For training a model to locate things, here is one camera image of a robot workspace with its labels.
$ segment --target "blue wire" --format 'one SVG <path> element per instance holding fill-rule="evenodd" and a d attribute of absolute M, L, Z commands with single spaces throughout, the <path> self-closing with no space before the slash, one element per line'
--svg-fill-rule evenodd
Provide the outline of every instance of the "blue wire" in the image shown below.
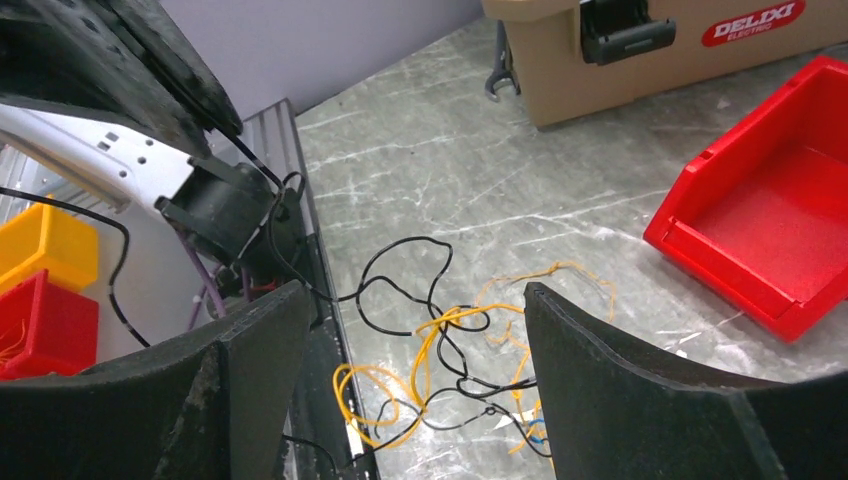
<path fill-rule="evenodd" d="M 545 421 L 541 418 L 537 418 L 536 420 L 531 420 L 530 423 L 527 424 L 527 426 L 532 427 L 533 425 L 537 425 L 539 423 L 545 423 Z M 535 435 L 530 435 L 529 437 L 527 437 L 527 439 L 538 445 L 541 445 L 548 441 L 547 438 L 539 438 Z"/>

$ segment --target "brown toolbox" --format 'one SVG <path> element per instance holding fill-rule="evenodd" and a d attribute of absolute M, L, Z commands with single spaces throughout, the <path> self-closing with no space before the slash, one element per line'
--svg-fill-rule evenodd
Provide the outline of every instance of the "brown toolbox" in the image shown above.
<path fill-rule="evenodd" d="M 848 40 L 839 0 L 482 0 L 536 126 Z"/>

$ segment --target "marble tabletop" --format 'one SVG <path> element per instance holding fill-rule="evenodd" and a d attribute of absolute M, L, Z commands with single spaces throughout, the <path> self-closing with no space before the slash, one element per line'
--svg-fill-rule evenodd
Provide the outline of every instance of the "marble tabletop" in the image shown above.
<path fill-rule="evenodd" d="M 641 235 L 682 167 L 762 102 L 813 54 L 639 100 L 539 131 L 520 98 L 483 93 L 491 72 L 494 23 L 474 23 L 298 117 L 336 289 L 355 289 L 381 247 L 409 235 L 451 242 L 454 262 L 436 291 L 439 304 L 471 303 L 495 276 L 574 261 L 616 287 L 615 325 L 654 345 L 707 365 L 779 381 L 848 367 L 848 306 L 785 345 L 738 309 L 665 260 Z M 848 59 L 848 48 L 828 55 Z M 580 92 L 592 95 L 593 92 Z M 413 245 L 379 261 L 386 274 L 424 295 L 444 251 Z M 609 289 L 574 269 L 544 280 L 598 317 Z M 487 299 L 523 304 L 522 285 Z M 363 306 L 377 324 L 410 329 L 428 319 L 389 289 Z M 355 307 L 341 308 L 352 358 L 408 376 L 420 345 L 369 329 Z M 504 331 L 513 315 L 495 315 Z M 523 323 L 513 334 L 526 339 Z M 508 383 L 522 350 L 457 336 L 473 372 Z M 452 377 L 434 367 L 434 384 Z M 532 374 L 532 362 L 524 376 Z M 385 396 L 362 382 L 373 418 Z M 528 392 L 524 408 L 531 408 Z M 508 394 L 497 399 L 514 409 Z M 443 425 L 479 412 L 472 400 L 446 396 L 428 418 Z M 402 411 L 401 418 L 413 418 Z M 451 432 L 419 429 L 404 445 L 378 453 L 384 478 L 554 478 L 547 460 L 519 443 L 512 427 L 484 417 Z"/>

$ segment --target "robotic arm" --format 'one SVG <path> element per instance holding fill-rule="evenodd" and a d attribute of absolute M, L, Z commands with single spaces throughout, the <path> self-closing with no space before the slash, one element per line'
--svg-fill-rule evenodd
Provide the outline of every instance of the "robotic arm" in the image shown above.
<path fill-rule="evenodd" d="M 0 3 L 0 140 L 118 211 L 138 203 L 204 256 L 285 280 L 270 252 L 299 248 L 298 195 L 209 153 L 203 130 L 238 142 L 241 121 L 156 1 Z"/>

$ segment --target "toolbox latch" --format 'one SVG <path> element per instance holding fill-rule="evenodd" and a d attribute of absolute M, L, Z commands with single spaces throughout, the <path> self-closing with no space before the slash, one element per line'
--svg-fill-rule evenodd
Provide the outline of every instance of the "toolbox latch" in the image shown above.
<path fill-rule="evenodd" d="M 583 60 L 607 65 L 670 46 L 677 24 L 652 20 L 647 0 L 583 0 L 580 33 Z"/>

